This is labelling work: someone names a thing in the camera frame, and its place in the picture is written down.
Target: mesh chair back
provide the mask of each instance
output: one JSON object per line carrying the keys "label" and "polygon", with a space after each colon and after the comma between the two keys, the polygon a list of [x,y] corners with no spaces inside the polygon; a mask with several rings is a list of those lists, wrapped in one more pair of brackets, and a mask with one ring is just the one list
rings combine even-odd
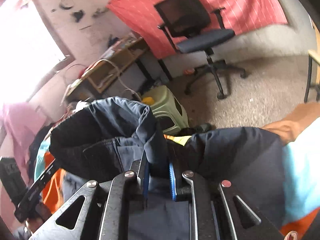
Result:
{"label": "mesh chair back", "polygon": [[199,0],[164,0],[154,5],[172,37],[195,36],[211,20]]}

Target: chair seat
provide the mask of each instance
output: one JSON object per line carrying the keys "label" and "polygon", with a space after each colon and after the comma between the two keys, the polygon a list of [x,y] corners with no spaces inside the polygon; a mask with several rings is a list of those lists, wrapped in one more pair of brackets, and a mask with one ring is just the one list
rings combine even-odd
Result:
{"label": "chair seat", "polygon": [[182,53],[196,52],[217,46],[234,36],[235,32],[231,29],[216,29],[179,42],[176,46]]}

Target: red striped fabric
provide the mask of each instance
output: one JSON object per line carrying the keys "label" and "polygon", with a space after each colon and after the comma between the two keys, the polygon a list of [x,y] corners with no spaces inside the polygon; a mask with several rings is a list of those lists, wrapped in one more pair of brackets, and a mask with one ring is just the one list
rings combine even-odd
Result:
{"label": "red striped fabric", "polygon": [[[157,25],[161,18],[153,5],[162,0],[111,0],[107,5],[132,30],[139,33],[157,58],[174,54],[166,36]],[[225,7],[222,17],[226,28],[232,28],[236,35],[270,24],[287,24],[278,0],[200,0],[210,12]],[[214,14],[207,29],[219,28]],[[183,38],[174,38],[174,42]]]}

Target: brown cloth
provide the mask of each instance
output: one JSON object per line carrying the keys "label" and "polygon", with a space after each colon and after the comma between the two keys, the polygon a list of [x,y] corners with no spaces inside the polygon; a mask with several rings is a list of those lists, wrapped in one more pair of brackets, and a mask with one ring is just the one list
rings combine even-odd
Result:
{"label": "brown cloth", "polygon": [[320,104],[299,104],[284,119],[267,124],[262,129],[278,134],[286,145],[295,141],[298,135],[318,117],[320,117]]}

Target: beige carpet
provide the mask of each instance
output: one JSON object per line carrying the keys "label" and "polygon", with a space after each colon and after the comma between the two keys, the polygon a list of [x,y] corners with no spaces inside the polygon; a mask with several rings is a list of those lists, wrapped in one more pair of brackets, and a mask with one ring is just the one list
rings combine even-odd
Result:
{"label": "beige carpet", "polygon": [[[184,94],[186,83],[193,76],[175,78],[169,89],[185,107],[189,125],[204,122],[217,128],[255,126],[261,127],[282,119],[299,103],[303,102],[308,73],[307,56],[275,57],[250,60],[238,64],[250,75],[241,79],[239,73],[226,76],[220,81],[224,100],[217,99],[218,87],[212,74],[207,74],[191,87],[191,95]],[[231,91],[227,89],[227,80]],[[314,101],[315,91],[309,93]]]}

